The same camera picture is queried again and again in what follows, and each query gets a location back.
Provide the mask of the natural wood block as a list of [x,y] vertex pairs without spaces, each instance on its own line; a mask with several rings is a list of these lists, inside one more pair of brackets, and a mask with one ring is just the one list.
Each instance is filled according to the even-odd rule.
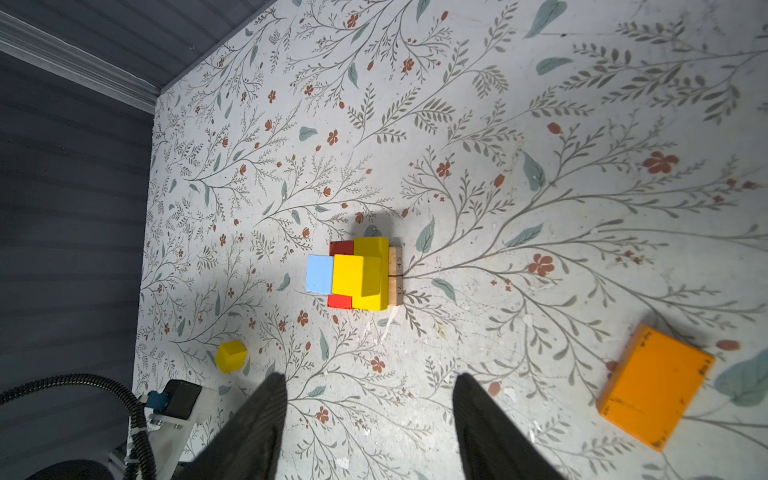
[[390,245],[388,252],[388,305],[400,306],[403,303],[404,296],[402,248]]

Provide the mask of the light blue cube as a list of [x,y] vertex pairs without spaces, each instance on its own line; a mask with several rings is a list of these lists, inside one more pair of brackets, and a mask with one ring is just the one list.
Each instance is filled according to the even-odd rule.
[[306,270],[306,290],[320,295],[331,295],[334,257],[310,255]]

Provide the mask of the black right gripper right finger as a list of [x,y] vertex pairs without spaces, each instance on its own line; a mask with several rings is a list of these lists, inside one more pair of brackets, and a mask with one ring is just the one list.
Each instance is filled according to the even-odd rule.
[[457,376],[452,402],[467,479],[562,477],[470,374]]

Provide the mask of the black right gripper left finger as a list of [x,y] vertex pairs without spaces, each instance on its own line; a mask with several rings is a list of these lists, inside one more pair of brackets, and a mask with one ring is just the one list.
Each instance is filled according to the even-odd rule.
[[285,376],[270,374],[178,479],[273,479],[287,415]]

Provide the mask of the yellow rectangular block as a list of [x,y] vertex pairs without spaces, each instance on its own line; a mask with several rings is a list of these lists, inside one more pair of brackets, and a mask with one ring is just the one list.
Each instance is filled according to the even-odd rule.
[[365,259],[362,295],[353,298],[353,308],[384,311],[389,305],[389,240],[361,237],[354,240],[354,254]]

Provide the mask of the red block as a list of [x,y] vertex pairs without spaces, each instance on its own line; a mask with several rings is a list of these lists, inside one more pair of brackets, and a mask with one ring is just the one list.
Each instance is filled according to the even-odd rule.
[[346,264],[335,257],[338,255],[353,255],[354,242],[351,240],[331,242],[329,246],[329,254],[334,258],[334,269],[331,294],[328,296],[327,305],[332,309],[351,310],[353,308],[353,298],[348,295],[342,295],[342,292],[345,292],[345,288],[342,286],[342,283],[344,282],[342,277],[345,273],[344,267]]

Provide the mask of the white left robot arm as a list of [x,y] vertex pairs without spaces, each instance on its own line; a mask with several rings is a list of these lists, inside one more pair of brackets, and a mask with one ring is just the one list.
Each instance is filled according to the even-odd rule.
[[[149,411],[148,440],[159,479],[171,479],[182,470],[182,454],[194,428],[211,415],[217,393],[184,381],[170,380],[162,391],[150,391],[139,402]],[[106,465],[95,460],[66,460],[30,475],[32,479],[115,479],[126,474],[136,462],[119,459],[119,451],[110,454]]]

